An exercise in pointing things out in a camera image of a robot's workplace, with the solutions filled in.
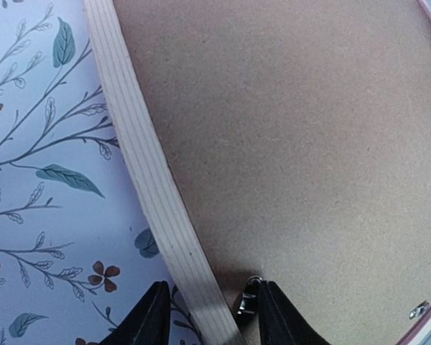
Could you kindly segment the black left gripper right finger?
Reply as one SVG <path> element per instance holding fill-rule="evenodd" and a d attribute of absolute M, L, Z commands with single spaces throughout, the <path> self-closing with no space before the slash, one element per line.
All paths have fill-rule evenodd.
<path fill-rule="evenodd" d="M 273 281 L 259 287 L 259 333 L 266 345 L 329 345 Z"/>

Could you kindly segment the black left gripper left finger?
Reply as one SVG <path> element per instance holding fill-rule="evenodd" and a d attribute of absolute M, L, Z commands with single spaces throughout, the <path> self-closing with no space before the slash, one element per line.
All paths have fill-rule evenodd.
<path fill-rule="evenodd" d="M 154 282 L 119 326 L 100 345 L 168 345 L 170 288 Z"/>

